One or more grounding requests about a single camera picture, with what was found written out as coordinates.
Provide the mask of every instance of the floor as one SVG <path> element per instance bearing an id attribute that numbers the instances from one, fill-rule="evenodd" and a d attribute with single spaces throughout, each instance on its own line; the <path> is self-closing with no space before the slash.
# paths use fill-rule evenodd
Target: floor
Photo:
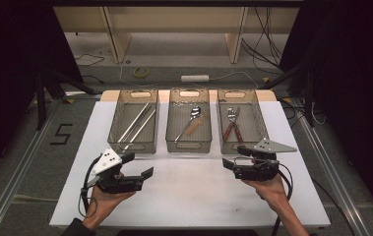
<path id="1" fill-rule="evenodd" d="M 123 86 L 126 88 L 164 87 L 170 83 L 179 83 L 179 75 L 185 73 L 210 74 L 210 78 L 221 78 L 231 72 L 243 72 L 250 78 L 253 77 L 252 80 L 259 86 L 263 84 L 264 79 L 273 80 L 278 76 L 258 71 L 258 78 L 255 78 L 254 74 L 251 74 L 255 71 L 253 58 L 242 48 L 238 63 L 229 63 L 226 44 L 221 34 L 136 33 L 130 42 L 127 56 L 121 64 L 113 61 L 106 34 L 66 33 L 66 36 L 86 84 L 95 89 L 124 88 Z M 255 45 L 259 35 L 248 34 L 244 38 L 250 45 Z M 280 51 L 284 48 L 286 39 L 286 35 L 274 36 L 275 44 Z M 274 60 L 266 40 L 261 41 L 258 50 Z M 266 71 L 279 72 L 268 63 L 257 61 L 256 65 Z M 154 69 L 155 74 L 151 73 L 141 82 L 135 81 L 134 86 L 126 84 L 131 77 L 132 69 L 137 67 Z M 243 74 L 241 76 L 239 80 L 243 86 L 253 85 L 248 77 Z M 284 83 L 273 91 L 277 97 L 287 96 L 287 86 Z M 54 212 L 94 103 L 99 100 L 99 96 L 86 97 L 79 95 L 80 92 L 75 88 L 66 85 L 63 85 L 63 88 L 72 95 L 65 101 L 47 99 L 51 122 L 44 127 L 44 133 L 38 133 L 34 129 L 37 112 L 36 103 L 32 103 L 20 129 L 5 149 L 5 155 L 0 158 L 0 199 L 12 193 L 12 196 L 6 198 L 9 202 L 0 211 L 0 235 L 58 235 L 61 232 L 48 225 L 49 218 Z M 293 98 L 291 101 L 294 106 L 301 105 L 298 98 Z M 319 114 L 316 116 L 318 120 L 315 128 L 311 129 L 306 125 L 303 117 L 300 118 L 297 111 L 290 108 L 284 108 L 284 111 L 289 118 L 289 126 L 292 128 L 311 177 L 320 182 L 327 193 L 339 201 L 356 235 L 373 235 L 373 197 L 358 177 L 355 168 L 349 165 L 331 124 L 326 120 L 322 124 L 325 117 Z M 63 132 L 72 134 L 71 139 L 66 146 L 53 147 L 51 143 L 57 141 L 55 136 L 57 127 L 63 123 L 72 123 L 72 126 L 62 127 Z M 314 144 L 321 144 L 323 148 L 317 149 Z M 23 169 L 24 175 L 17 178 L 17 172 Z M 14 184 L 16 192 L 9 191 L 8 188 Z M 324 229 L 310 229 L 310 231 L 320 235 L 349 235 L 349 228 L 339 209 L 320 187 L 317 191 L 332 224 Z M 258 229 L 257 232 L 259 235 L 270 235 L 271 230 L 270 228 Z M 100 229 L 97 234 L 115 235 L 115 232 L 110 229 Z M 133 234 L 121 232 L 120 235 Z M 287 234 L 281 229 L 279 235 Z"/>

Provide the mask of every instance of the gray floor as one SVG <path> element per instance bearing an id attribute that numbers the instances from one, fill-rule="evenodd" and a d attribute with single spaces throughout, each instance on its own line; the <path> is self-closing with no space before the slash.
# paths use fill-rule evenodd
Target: gray floor
<path id="1" fill-rule="evenodd" d="M 82 75 L 95 76 L 104 81 L 104 84 L 101 84 L 92 77 L 85 77 L 86 85 L 97 90 L 167 89 L 175 85 L 179 86 L 180 76 L 186 73 L 190 73 L 190 75 L 207 74 L 210 75 L 210 78 L 219 78 L 235 72 L 244 72 L 259 85 L 263 83 L 263 78 L 273 79 L 278 76 L 256 70 L 252 58 L 246 55 L 243 50 L 240 52 L 238 63 L 230 64 L 226 45 L 220 34 L 134 34 L 128 54 L 122 63 L 122 76 L 120 76 L 120 65 L 113 62 L 106 35 L 80 33 L 75 36 L 73 33 L 68 33 L 67 36 L 75 57 L 83 54 L 104 57 L 102 61 L 91 66 L 87 65 L 96 62 L 97 58 L 88 56 L 77 60 Z M 253 44 L 257 38 L 257 35 L 246 35 L 247 41 Z M 279 48 L 283 48 L 285 40 L 285 35 L 275 37 Z M 266 42 L 263 42 L 260 51 L 266 55 L 269 54 Z M 258 62 L 257 65 L 277 72 L 266 63 Z M 132 71 L 137 67 L 150 68 L 150 75 L 142 81 L 135 79 L 132 76 Z M 192 88 L 197 85 L 181 86 Z M 198 86 L 240 89 L 253 88 L 254 84 L 244 74 L 235 74 L 218 81 L 198 84 Z M 284 83 L 274 88 L 276 96 L 285 96 L 286 87 L 287 84 Z M 63 85 L 63 88 L 66 91 L 77 91 L 66 85 Z M 0 235 L 60 234 L 59 229 L 48 225 L 49 219 L 54 212 L 72 166 L 94 103 L 98 100 L 98 97 L 85 98 L 78 95 L 72 96 L 72 98 L 69 102 L 53 101 L 54 104 L 59 102 L 57 110 L 55 110 L 38 151 L 0 223 Z M 53 110 L 51 107 L 55 107 L 53 103 L 48 102 L 47 104 L 50 112 Z M 288 117 L 292 116 L 292 110 L 285 109 L 285 112 Z M 302 126 L 303 123 L 301 120 L 297 120 L 297 117 L 288 121 L 311 176 L 335 197 L 324 168 Z M 36 104 L 32 103 L 28 113 L 23 117 L 14 139 L 8 144 L 5 155 L 0 158 L 0 195 L 14 175 L 17 166 L 20 165 L 21 159 L 26 155 L 27 148 L 36 134 L 36 122 Z M 62 132 L 71 134 L 71 137 L 65 146 L 52 146 L 51 143 L 64 141 L 63 137 L 55 136 L 60 124 L 72 124 L 72 126 L 62 128 Z M 326 122 L 323 125 L 316 124 L 314 129 L 323 142 L 349 196 L 358 208 L 369 235 L 373 235 L 373 197 L 359 178 L 355 168 L 349 165 L 332 126 Z M 309 230 L 320 235 L 349 235 L 348 227 L 336 206 L 321 189 L 317 188 L 317 191 L 332 224 L 324 229 Z M 260 235 L 270 235 L 272 229 L 258 229 L 257 232 Z M 225 231 L 221 235 L 236 235 L 237 233 Z M 115 235 L 115 232 L 111 229 L 100 229 L 98 235 Z M 124 235 L 130 235 L 130 232 L 125 232 Z M 286 235 L 286 233 L 281 229 L 279 235 Z"/>

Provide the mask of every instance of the red handle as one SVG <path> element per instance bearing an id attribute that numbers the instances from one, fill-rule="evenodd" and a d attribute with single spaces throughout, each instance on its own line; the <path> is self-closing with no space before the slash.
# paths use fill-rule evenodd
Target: red handle
<path id="1" fill-rule="evenodd" d="M 241 132 L 239 131 L 238 129 L 238 126 L 235 124 L 235 135 L 237 136 L 237 140 L 240 142 L 240 143 L 244 143 L 244 140 L 242 139 L 242 136 L 241 136 Z"/>
<path id="2" fill-rule="evenodd" d="M 223 134 L 223 141 L 226 142 L 228 140 L 228 137 L 229 137 L 229 133 L 231 133 L 231 130 L 232 130 L 232 126 L 234 124 L 232 122 L 229 122 L 229 126 L 228 128 L 226 128 L 226 131 L 225 133 Z"/>

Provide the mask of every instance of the metal rod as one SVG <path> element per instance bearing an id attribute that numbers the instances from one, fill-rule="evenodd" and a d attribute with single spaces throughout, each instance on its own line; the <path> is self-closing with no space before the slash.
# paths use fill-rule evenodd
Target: metal rod
<path id="1" fill-rule="evenodd" d="M 30 146 L 27 148 L 26 153 L 21 159 L 17 169 L 11 177 L 4 192 L 0 196 L 0 224 L 2 222 L 3 217 L 6 214 L 6 211 L 9 208 L 9 205 L 11 204 L 12 199 L 14 198 L 18 189 L 20 188 L 21 183 L 23 182 L 24 177 L 26 176 L 26 173 L 30 168 L 32 160 L 35 158 L 38 152 L 39 146 L 41 145 L 42 140 L 44 139 L 44 136 L 46 134 L 46 131 L 48 130 L 51 121 L 55 115 L 55 112 L 60 106 L 60 104 L 61 100 L 53 100 L 52 105 L 49 108 L 47 119 L 45 120 L 44 125 L 41 127 L 39 131 L 35 132 L 35 135 L 31 140 Z"/>
<path id="2" fill-rule="evenodd" d="M 140 111 L 140 113 L 134 119 L 133 123 L 131 123 L 131 125 L 127 128 L 127 130 L 125 131 L 125 133 L 118 140 L 118 143 L 121 143 L 124 139 L 126 139 L 125 137 L 127 137 L 127 134 L 132 131 L 132 129 L 134 128 L 134 126 L 137 125 L 137 123 L 140 121 L 140 118 L 143 116 L 143 114 L 145 113 L 145 111 L 147 109 L 149 109 L 149 108 L 150 108 L 150 103 L 147 102 L 147 104 L 144 106 L 144 108 Z"/>
<path id="3" fill-rule="evenodd" d="M 152 112 L 152 114 L 147 118 L 147 120 L 144 122 L 144 124 L 138 129 L 137 133 L 134 135 L 134 137 L 130 140 L 130 143 L 133 143 L 134 140 L 137 138 L 137 136 L 141 133 L 141 131 L 146 127 L 147 123 L 149 123 L 150 119 L 152 119 L 153 115 L 155 114 L 155 110 Z M 123 152 L 128 149 L 129 146 L 124 147 Z"/>
<path id="4" fill-rule="evenodd" d="M 295 101 L 295 105 L 300 106 L 301 104 L 299 101 Z M 348 218 L 349 224 L 353 227 L 355 235 L 370 235 L 359 210 L 343 184 L 336 167 L 333 165 L 333 162 L 328 156 L 325 147 L 322 145 L 322 142 L 315 129 L 310 127 L 306 119 L 302 118 L 301 122 L 302 128 L 305 131 L 312 148 L 315 150 L 318 160 L 320 161 L 324 172 L 327 175 L 327 179 L 330 181 L 330 185 L 333 188 L 333 191 Z"/>

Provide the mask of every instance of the metal rail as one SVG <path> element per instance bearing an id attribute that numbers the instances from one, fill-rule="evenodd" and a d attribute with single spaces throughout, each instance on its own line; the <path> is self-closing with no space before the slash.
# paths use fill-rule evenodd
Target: metal rail
<path id="1" fill-rule="evenodd" d="M 294 102 L 296 106 L 303 106 L 299 101 Z M 370 235 L 367 230 L 367 227 L 364 224 L 362 216 L 358 211 L 354 201 L 349 195 L 347 189 L 345 188 L 340 175 L 338 174 L 335 166 L 333 165 L 330 157 L 328 156 L 320 138 L 318 137 L 314 128 L 311 128 L 305 118 L 301 118 L 301 124 L 303 130 L 305 131 L 306 136 L 309 139 L 309 142 L 312 145 L 312 148 L 315 150 L 315 153 L 327 175 L 328 180 L 330 181 L 331 187 L 333 188 L 334 193 L 344 211 L 345 215 L 348 218 L 348 222 L 353 228 L 355 235 L 363 236 Z"/>
<path id="2" fill-rule="evenodd" d="M 6 186 L 4 192 L 0 196 L 0 224 L 2 222 L 3 217 L 5 216 L 6 211 L 9 208 L 9 205 L 11 204 L 12 199 L 14 198 L 18 189 L 20 188 L 27 171 L 31 166 L 32 160 L 36 156 L 38 148 L 42 140 L 44 139 L 45 133 L 51 124 L 51 120 L 55 115 L 55 112 L 57 108 L 60 106 L 60 104 L 61 100 L 53 100 L 53 102 L 51 103 L 51 107 L 48 110 L 47 119 L 44 125 L 39 131 L 35 132 L 35 135 L 32 138 L 31 143 L 26 150 L 26 153 L 21 159 L 14 174 L 12 175 L 11 180 L 8 182 L 8 185 Z"/>

